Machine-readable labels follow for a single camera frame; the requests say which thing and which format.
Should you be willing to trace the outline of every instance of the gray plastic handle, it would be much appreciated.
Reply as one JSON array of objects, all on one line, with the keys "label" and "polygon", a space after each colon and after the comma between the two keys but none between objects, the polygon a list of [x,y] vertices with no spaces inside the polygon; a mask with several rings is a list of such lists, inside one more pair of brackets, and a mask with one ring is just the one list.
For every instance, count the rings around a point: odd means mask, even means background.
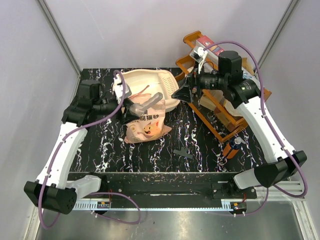
[{"label": "gray plastic handle", "polygon": [[159,102],[163,98],[163,94],[161,92],[157,92],[155,95],[150,97],[147,101],[141,104],[142,106],[142,111],[145,111],[149,108],[151,108],[153,105],[155,105],[157,102]]},{"label": "gray plastic handle", "polygon": [[161,92],[157,92],[155,95],[153,95],[150,99],[145,101],[142,104],[133,104],[130,107],[130,112],[134,115],[141,116],[145,110],[151,108],[153,105],[155,105],[157,102],[159,102],[163,98],[163,94]]}]

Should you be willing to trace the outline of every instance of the silver floor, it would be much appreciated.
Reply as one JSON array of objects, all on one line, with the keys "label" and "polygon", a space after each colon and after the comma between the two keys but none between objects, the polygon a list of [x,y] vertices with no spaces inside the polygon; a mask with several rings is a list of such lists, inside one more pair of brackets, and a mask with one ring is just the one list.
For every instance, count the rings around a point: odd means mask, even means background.
[{"label": "silver floor", "polygon": [[[248,212],[259,207],[248,203]],[[137,212],[108,212],[108,216],[134,221]],[[55,213],[48,212],[49,223]],[[226,217],[214,213],[186,211],[143,212],[139,225],[95,218],[90,212],[63,215],[50,230],[40,228],[37,240],[301,240],[290,202],[268,202],[257,214]]]}]

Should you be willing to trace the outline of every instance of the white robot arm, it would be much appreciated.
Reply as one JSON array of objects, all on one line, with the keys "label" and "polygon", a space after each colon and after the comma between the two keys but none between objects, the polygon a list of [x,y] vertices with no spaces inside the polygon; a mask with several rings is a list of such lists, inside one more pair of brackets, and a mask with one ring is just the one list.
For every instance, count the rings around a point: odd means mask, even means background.
[{"label": "white robot arm", "polygon": [[[107,115],[113,112],[123,96],[123,89],[120,78],[115,77],[113,84],[114,98],[108,100],[100,98],[100,83],[98,81],[84,80],[79,84],[77,95],[63,113],[59,136],[49,160],[37,176],[36,181],[27,181],[24,186],[24,192],[35,206],[38,206],[40,189],[43,187],[47,176],[42,207],[63,214],[70,213],[77,200],[91,193],[108,191],[106,181],[102,181],[104,176],[97,173],[89,173],[81,179],[67,182],[70,167],[80,144],[88,133],[88,129],[79,129],[67,137],[66,140],[64,140],[64,137],[80,126],[93,123],[98,115]],[[128,99],[130,95],[131,90],[126,84],[123,102],[124,113],[121,110],[117,113],[117,119],[121,124],[138,120],[145,110],[163,98],[162,93],[157,92],[143,104],[137,104]],[[47,174],[52,158],[60,144],[50,174]]]},{"label": "white robot arm", "polygon": [[[292,176],[297,168],[291,158],[301,166],[307,156],[304,151],[296,151],[277,127],[268,109],[261,109],[261,92],[251,79],[243,78],[242,58],[236,51],[223,51],[218,56],[218,71],[204,72],[202,63],[206,57],[204,50],[195,48],[190,56],[195,60],[193,71],[186,76],[182,86],[171,96],[174,99],[193,102],[192,90],[197,89],[201,97],[202,89],[222,90],[223,96],[247,121],[255,137],[261,145],[267,164],[236,174],[226,184],[230,195],[243,189],[262,185],[266,188]],[[282,147],[265,117],[284,143]]]}]

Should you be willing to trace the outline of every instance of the white wall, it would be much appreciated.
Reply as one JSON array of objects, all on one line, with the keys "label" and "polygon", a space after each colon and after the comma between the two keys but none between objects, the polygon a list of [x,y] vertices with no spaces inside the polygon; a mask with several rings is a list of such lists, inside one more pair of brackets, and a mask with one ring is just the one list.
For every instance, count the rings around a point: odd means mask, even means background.
[{"label": "white wall", "polygon": [[35,0],[0,2],[0,36],[0,233],[19,240],[77,76]]},{"label": "white wall", "polygon": [[306,196],[320,234],[320,1],[301,1],[262,66],[275,122],[308,159],[303,166]]},{"label": "white wall", "polygon": [[290,0],[46,0],[81,68],[174,67],[200,30],[258,59]]}]

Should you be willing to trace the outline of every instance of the black marble table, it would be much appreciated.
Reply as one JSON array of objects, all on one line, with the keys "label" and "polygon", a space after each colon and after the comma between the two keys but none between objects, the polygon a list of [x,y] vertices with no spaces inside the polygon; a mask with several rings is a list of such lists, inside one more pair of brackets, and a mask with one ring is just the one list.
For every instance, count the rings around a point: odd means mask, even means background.
[{"label": "black marble table", "polygon": [[[164,68],[174,76],[179,68]],[[84,69],[81,80],[97,80],[112,96],[115,69]],[[132,68],[119,69],[123,72]],[[222,135],[228,133],[213,113],[208,116]],[[228,142],[220,143],[186,103],[167,112],[165,124],[172,128],[158,140],[127,144],[126,126],[116,119],[93,126],[77,151],[71,172],[239,172],[264,163],[261,147],[249,127],[238,135],[245,141],[233,159],[222,151]],[[193,159],[174,154],[181,147],[189,149]]]}]

